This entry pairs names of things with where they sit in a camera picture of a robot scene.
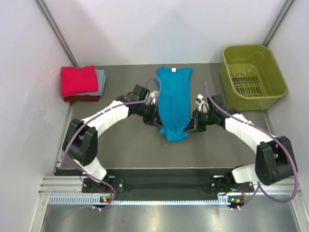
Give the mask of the turquoise t-shirt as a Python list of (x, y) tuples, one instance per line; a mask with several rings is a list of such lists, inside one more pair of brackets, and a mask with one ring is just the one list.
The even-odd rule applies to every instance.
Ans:
[(184, 129), (188, 126), (190, 115), (190, 79), (193, 69), (159, 67), (157, 70), (158, 112), (163, 128), (160, 133), (169, 142), (181, 141), (188, 136)]

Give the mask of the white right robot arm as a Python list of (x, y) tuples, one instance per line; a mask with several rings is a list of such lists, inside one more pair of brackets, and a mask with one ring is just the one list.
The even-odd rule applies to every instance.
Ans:
[(225, 185), (230, 191), (237, 191), (243, 183), (261, 182), (266, 186), (294, 176), (297, 165), (290, 140), (267, 134), (247, 120), (235, 109), (227, 109), (221, 95), (203, 100), (196, 98), (198, 108), (185, 132), (204, 132), (207, 126), (217, 125), (235, 135), (255, 153), (255, 163), (235, 167), (226, 175)]

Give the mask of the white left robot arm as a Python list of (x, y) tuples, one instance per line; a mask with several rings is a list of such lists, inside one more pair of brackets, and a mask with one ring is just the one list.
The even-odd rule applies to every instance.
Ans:
[(117, 97), (93, 116), (82, 120), (75, 118), (70, 122), (62, 150), (93, 180), (93, 186), (98, 191), (106, 191), (110, 184), (107, 171), (97, 158), (98, 138), (111, 126), (131, 115), (153, 120), (157, 116), (156, 99), (159, 94), (160, 90), (150, 92), (135, 85), (132, 92)]

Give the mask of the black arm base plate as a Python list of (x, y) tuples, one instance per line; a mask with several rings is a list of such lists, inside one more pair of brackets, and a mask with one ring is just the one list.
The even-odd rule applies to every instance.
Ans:
[(222, 176), (107, 176), (116, 192), (144, 189), (198, 189), (205, 193), (251, 193), (253, 184), (231, 184)]

